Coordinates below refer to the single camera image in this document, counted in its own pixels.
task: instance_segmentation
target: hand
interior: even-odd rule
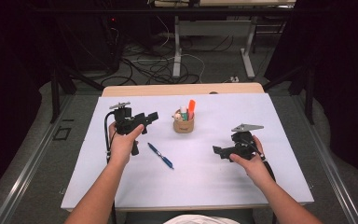
[[[253,136],[253,138],[255,140],[255,145],[257,146],[257,149],[262,154],[264,154],[260,140],[256,136]],[[251,177],[255,185],[259,188],[263,185],[270,183],[270,181],[273,181],[269,174],[269,171],[267,170],[264,163],[261,161],[261,158],[258,154],[256,154],[249,161],[234,153],[229,155],[229,157],[245,169],[246,174]]]
[[[131,133],[121,135],[116,133],[116,123],[109,125],[109,139],[112,139],[112,146],[110,147],[110,163],[125,166],[130,160],[132,151],[132,144],[135,139],[144,130],[144,125],[140,124]]]

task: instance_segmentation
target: cup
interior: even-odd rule
[[[173,121],[173,129],[177,133],[191,133],[194,130],[194,118],[196,115],[193,115],[193,118],[191,120],[178,120],[174,119]]]

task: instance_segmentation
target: marker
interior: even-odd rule
[[[183,121],[187,120],[187,108],[185,105],[180,107],[180,115],[182,116]]]
[[[188,120],[193,119],[195,108],[196,108],[196,102],[194,100],[190,100],[190,102],[188,102]]]

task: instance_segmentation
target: white tabletop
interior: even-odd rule
[[[190,99],[197,102],[193,133],[176,133],[172,114]],[[62,208],[73,209],[106,165],[103,120],[109,106],[131,102],[132,115],[158,112],[159,119],[138,137],[116,197],[118,211],[189,210],[267,205],[261,191],[236,163],[221,160],[213,146],[233,147],[232,128],[263,125],[252,131],[261,140],[278,184],[299,203],[313,202],[270,98],[265,93],[101,97],[80,150]],[[174,170],[147,146],[171,160]]]

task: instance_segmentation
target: finger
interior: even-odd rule
[[[112,138],[113,133],[116,132],[116,122],[114,121],[109,125],[109,138]]]
[[[260,140],[258,139],[258,137],[256,137],[255,135],[253,135],[253,138],[255,140],[255,145],[257,147],[257,149],[264,154],[264,150],[263,150],[263,146],[261,145]]]
[[[131,133],[128,134],[128,137],[134,141],[135,138],[137,138],[142,133],[143,130],[144,130],[144,125],[140,124]]]
[[[116,130],[116,122],[114,121],[109,125],[109,132],[113,133]]]
[[[245,167],[245,166],[247,165],[247,163],[248,163],[248,161],[247,161],[246,159],[244,159],[244,158],[242,158],[241,156],[239,156],[239,155],[237,155],[237,154],[234,154],[234,153],[231,153],[231,154],[229,155],[229,158],[230,158],[232,161],[236,162],[237,164],[239,164],[239,165],[241,165],[241,166],[243,166],[243,167]]]

